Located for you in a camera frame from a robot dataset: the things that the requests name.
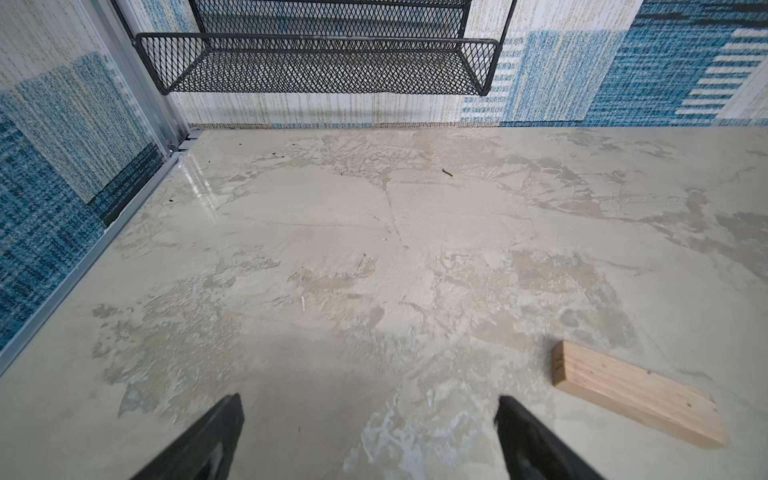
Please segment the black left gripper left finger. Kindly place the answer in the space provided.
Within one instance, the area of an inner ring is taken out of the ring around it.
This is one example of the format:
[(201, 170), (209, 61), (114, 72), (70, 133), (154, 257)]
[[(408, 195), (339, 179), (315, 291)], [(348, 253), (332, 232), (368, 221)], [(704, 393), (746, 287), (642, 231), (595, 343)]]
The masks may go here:
[(132, 479), (226, 480), (244, 422), (240, 394), (224, 396)]

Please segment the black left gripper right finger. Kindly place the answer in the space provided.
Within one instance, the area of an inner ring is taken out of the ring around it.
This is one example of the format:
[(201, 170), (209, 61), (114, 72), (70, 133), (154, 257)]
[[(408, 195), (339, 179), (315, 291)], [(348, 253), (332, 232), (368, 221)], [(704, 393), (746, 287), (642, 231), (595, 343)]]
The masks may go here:
[(603, 479), (512, 396), (499, 396), (494, 425), (510, 479)]

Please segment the natural wood block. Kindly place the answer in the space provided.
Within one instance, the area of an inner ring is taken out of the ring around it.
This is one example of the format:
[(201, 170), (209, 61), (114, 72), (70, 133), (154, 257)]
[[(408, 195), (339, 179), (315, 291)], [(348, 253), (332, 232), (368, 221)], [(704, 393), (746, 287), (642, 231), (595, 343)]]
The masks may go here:
[(714, 399), (651, 370), (569, 341), (551, 351), (555, 388), (702, 449), (730, 445)]

